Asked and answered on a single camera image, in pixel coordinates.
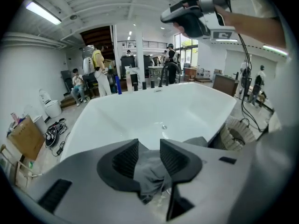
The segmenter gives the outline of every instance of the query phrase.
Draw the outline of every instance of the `fluorescent light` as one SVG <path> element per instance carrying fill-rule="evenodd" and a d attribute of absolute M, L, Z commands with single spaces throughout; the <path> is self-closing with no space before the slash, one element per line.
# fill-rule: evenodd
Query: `fluorescent light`
<path fill-rule="evenodd" d="M 218 42 L 238 42 L 236 39 L 216 39 Z"/>
<path fill-rule="evenodd" d="M 270 47 L 270 46 L 267 46 L 267 45 L 263 45 L 263 48 L 268 49 L 268 50 L 272 50 L 272 51 L 276 51 L 276 52 L 278 52 L 280 54 L 283 54 L 285 56 L 288 55 L 288 53 L 283 51 L 283 50 L 280 50 L 280 49 L 277 49 L 277 48 L 274 48 L 274 47 Z"/>
<path fill-rule="evenodd" d="M 39 5 L 37 2 L 32 1 L 26 6 L 26 9 L 28 9 L 31 12 L 34 12 L 37 15 L 40 15 L 44 19 L 47 19 L 48 21 L 54 23 L 55 25 L 58 25 L 61 23 L 61 20 L 57 17 L 55 17 L 53 14 L 51 14 L 49 11 L 47 11 L 45 8 L 43 8 L 41 5 Z"/>

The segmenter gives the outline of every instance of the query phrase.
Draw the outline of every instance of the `handheld device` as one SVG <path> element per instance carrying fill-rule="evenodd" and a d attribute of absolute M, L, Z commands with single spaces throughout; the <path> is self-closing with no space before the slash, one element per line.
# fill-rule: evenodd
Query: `handheld device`
<path fill-rule="evenodd" d="M 165 10 L 160 20 L 163 23 L 178 23 L 193 39 L 230 39 L 235 28 L 225 25 L 215 5 L 226 9 L 230 6 L 230 0 L 181 0 Z"/>

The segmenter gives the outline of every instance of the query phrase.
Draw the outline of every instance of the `white bathtub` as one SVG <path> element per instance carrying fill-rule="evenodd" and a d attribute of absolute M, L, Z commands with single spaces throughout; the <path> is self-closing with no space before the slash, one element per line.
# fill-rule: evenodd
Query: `white bathtub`
<path fill-rule="evenodd" d="M 149 149 L 159 149 L 160 139 L 185 141 L 203 136 L 209 141 L 235 103 L 233 97 L 196 83 L 92 99 L 75 123 L 61 160 L 136 138 Z"/>

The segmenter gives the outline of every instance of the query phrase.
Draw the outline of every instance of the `bottle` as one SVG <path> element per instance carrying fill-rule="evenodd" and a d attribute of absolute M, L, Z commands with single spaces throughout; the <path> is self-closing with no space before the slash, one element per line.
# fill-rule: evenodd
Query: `bottle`
<path fill-rule="evenodd" d="M 131 80 L 131 75 L 129 70 L 126 70 L 126 80 L 127 80 L 128 92 L 133 92 L 132 80 Z"/>

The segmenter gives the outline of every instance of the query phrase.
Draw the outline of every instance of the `railing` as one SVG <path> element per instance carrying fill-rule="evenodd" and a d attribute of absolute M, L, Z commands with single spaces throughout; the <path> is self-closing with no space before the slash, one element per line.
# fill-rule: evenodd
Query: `railing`
<path fill-rule="evenodd" d="M 120 41 L 118 43 L 121 43 L 123 48 L 136 47 L 136 41 Z M 146 48 L 160 48 L 160 49 L 167 48 L 167 43 L 164 43 L 164 42 L 143 41 L 142 45 L 143 45 L 143 47 L 146 47 Z"/>

